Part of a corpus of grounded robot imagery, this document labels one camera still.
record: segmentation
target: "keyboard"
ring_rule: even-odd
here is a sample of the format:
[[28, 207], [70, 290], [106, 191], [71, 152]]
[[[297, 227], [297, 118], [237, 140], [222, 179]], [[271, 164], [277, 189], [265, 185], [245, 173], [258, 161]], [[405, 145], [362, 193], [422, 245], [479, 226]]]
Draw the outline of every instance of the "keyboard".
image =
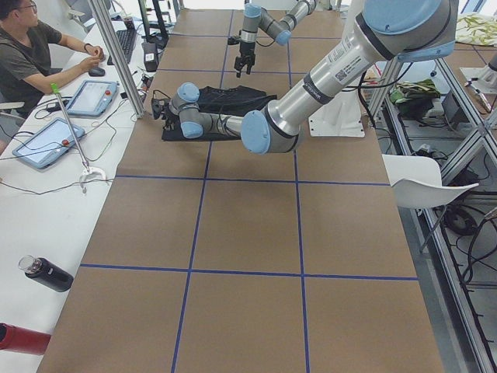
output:
[[[137, 31], [135, 29], [117, 30], [116, 35], [119, 44], [121, 44], [121, 48], [123, 48], [126, 62], [129, 64], [131, 61], [131, 55], [133, 54], [134, 41], [137, 38]], [[112, 57], [109, 56], [107, 64], [114, 64], [112, 62]]]

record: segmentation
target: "glasses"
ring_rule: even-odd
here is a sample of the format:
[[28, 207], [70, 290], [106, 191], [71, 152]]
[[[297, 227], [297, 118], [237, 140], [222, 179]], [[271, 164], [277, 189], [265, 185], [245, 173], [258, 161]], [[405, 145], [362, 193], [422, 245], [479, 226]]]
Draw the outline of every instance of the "glasses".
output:
[[30, 3], [31, 3], [31, 5], [21, 6], [20, 8], [17, 8], [17, 9], [33, 8], [33, 12], [38, 13], [38, 8], [36, 7], [36, 3], [35, 2], [30, 2]]

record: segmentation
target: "blue joint cap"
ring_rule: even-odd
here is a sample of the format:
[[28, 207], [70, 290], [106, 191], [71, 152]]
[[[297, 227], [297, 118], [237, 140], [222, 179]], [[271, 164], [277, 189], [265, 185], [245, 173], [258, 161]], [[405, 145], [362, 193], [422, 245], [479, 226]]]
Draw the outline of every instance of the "blue joint cap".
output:
[[291, 38], [292, 36], [292, 33], [288, 30], [284, 30], [282, 32], [280, 32], [280, 34], [276, 37], [275, 41], [279, 44], [279, 45], [285, 45], [288, 43], [288, 40]]
[[442, 0], [366, 0], [363, 17], [377, 33], [399, 35], [421, 26], [441, 3]]
[[247, 18], [257, 18], [262, 14], [261, 7], [254, 4], [245, 4], [243, 15]]
[[183, 83], [178, 88], [178, 96], [188, 103], [196, 103], [200, 97], [200, 91], [193, 83]]
[[271, 133], [266, 117], [258, 110], [249, 111], [242, 120], [242, 143], [252, 153], [266, 154]]
[[400, 62], [420, 62], [430, 61], [436, 58], [446, 57], [454, 51], [455, 41], [437, 45], [435, 47], [424, 48], [420, 51], [400, 53], [397, 58]]
[[203, 135], [203, 128], [200, 124], [195, 122], [181, 123], [181, 131], [185, 138], [199, 138]]

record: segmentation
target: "red can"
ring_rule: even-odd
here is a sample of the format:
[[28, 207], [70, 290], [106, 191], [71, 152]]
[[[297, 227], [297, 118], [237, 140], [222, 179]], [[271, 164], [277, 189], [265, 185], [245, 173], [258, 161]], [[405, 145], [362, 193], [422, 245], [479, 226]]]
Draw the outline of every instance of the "red can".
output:
[[0, 323], [0, 350], [43, 355], [51, 337], [50, 334]]

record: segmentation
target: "yellow patterned object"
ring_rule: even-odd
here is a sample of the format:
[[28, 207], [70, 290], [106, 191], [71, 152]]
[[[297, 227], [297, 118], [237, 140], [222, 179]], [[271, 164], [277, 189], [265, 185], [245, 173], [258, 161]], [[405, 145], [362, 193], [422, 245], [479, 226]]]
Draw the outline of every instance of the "yellow patterned object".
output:
[[495, 16], [483, 16], [478, 13], [460, 14], [457, 17], [456, 41], [473, 45], [496, 45]]

